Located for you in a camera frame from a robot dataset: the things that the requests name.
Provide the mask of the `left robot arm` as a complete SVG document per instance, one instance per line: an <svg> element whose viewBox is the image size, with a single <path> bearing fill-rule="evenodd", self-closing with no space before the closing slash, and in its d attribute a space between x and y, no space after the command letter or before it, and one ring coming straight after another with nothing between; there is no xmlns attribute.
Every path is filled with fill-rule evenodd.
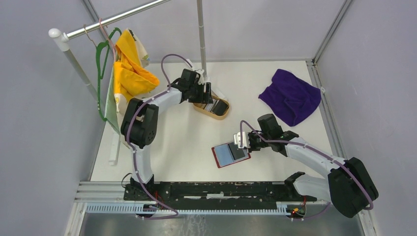
<svg viewBox="0 0 417 236"><path fill-rule="evenodd" d="M184 101L212 104L211 82L198 71L184 69L179 78L163 92L145 99L133 98L123 117L120 131L132 152L132 178L139 183L135 193L142 200L154 196L154 174L151 169L150 145L157 134L159 115Z"/></svg>

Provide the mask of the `red card holder wallet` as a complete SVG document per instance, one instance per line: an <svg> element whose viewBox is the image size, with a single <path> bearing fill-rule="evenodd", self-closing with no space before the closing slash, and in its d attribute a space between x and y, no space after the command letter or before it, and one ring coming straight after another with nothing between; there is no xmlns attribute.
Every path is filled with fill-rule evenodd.
<svg viewBox="0 0 417 236"><path fill-rule="evenodd" d="M232 159L231 152L228 148L228 143L217 145L211 148L211 151L213 153L216 165L218 168L223 168L226 166L230 166L232 164L236 164L238 162L248 160L251 158L250 153L245 149L246 152L246 158L240 159L238 161L234 161Z"/></svg>

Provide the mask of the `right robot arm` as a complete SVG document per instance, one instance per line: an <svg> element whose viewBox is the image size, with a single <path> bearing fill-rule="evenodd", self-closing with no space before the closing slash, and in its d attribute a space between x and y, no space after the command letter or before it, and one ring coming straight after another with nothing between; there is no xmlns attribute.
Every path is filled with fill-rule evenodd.
<svg viewBox="0 0 417 236"><path fill-rule="evenodd" d="M320 175L297 172L285 180L284 195L291 201L311 196L333 205L343 216L352 218L362 210L372 210L378 190L365 165L356 157L345 159L330 155L311 145L299 134L284 131L273 114L257 119L260 130L243 131L249 123L242 120L236 144L249 152L271 148Z"/></svg>

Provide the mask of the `oval wooden tray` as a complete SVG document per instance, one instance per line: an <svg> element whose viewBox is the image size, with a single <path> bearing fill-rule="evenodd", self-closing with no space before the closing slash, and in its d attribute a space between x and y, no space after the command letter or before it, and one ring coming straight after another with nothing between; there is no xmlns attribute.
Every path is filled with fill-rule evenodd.
<svg viewBox="0 0 417 236"><path fill-rule="evenodd" d="M207 115L216 120L224 120L231 108L229 102L216 96L214 93L211 94L213 103L193 103L193 108L204 115Z"/></svg>

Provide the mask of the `black credit card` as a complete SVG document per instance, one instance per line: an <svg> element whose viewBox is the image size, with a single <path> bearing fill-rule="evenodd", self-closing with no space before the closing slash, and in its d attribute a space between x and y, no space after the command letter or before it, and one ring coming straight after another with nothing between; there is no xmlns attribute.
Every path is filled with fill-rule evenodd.
<svg viewBox="0 0 417 236"><path fill-rule="evenodd" d="M229 108L228 103L220 99L220 100L217 100L211 112L217 116L223 116L228 110L228 108Z"/></svg>

